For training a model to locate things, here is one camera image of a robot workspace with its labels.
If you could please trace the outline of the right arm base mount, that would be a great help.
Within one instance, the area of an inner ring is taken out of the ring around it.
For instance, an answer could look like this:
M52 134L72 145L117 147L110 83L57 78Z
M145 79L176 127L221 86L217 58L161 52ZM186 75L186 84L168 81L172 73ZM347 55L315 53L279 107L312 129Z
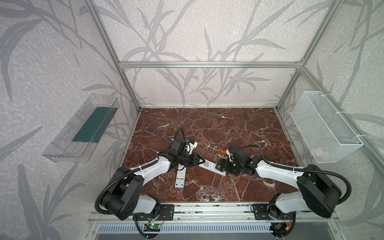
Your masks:
M269 204L252 204L251 212L254 214L255 220L293 221L295 218L294 212L285 214Z

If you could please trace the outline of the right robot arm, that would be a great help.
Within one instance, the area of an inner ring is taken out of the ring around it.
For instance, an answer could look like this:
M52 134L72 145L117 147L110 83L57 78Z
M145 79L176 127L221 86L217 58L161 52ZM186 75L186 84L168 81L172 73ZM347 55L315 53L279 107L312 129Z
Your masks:
M268 203L267 213L278 220L295 212L312 212L322 218L330 218L337 205L352 194L352 185L344 176L323 171L316 165L290 167L266 159L260 146L255 146L259 158L252 158L247 146L230 147L222 151L227 157L216 165L219 172L235 176L248 175L271 179L296 189L289 194L276 194Z

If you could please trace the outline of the white remote control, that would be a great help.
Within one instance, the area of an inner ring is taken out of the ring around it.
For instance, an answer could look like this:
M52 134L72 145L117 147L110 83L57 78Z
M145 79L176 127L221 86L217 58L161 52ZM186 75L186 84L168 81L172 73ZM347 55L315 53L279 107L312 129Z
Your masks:
M203 168L205 170L208 170L210 172L213 172L215 174L218 174L220 176L225 177L226 176L226 172L221 172L218 169L216 169L216 165L217 165L216 163L213 163L213 162L210 162L208 160L205 160L204 163L199 164L199 167L201 167L201 168Z

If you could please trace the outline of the orange handled screwdriver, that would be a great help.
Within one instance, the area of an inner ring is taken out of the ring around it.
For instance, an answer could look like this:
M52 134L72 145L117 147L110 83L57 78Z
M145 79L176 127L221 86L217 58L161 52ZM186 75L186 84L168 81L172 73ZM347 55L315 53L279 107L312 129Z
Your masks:
M214 147L211 147L211 146L207 146L207 148L213 150L214 152L218 152L218 153L220 153L222 155L226 155L227 154L227 151L225 151L225 150L217 149L217 148L214 148Z

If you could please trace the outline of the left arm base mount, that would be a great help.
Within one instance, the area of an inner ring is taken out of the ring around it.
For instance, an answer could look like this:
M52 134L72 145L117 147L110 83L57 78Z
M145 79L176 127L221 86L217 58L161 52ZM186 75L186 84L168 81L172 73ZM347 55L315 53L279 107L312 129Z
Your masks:
M138 221L172 221L175 213L175 205L157 204L155 208L149 213L135 214Z

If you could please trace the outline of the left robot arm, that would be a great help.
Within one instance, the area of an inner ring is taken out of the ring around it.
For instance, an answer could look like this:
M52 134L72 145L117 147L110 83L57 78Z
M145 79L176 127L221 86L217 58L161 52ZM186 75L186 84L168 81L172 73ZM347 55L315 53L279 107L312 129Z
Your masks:
M154 160L135 168L118 168L107 186L97 196L94 208L102 215L114 215L119 220L137 215L157 218L161 214L161 202L142 194L142 188L160 175L178 166L183 169L206 162L195 148L198 143L188 140L184 130L176 130L169 145L156 153Z

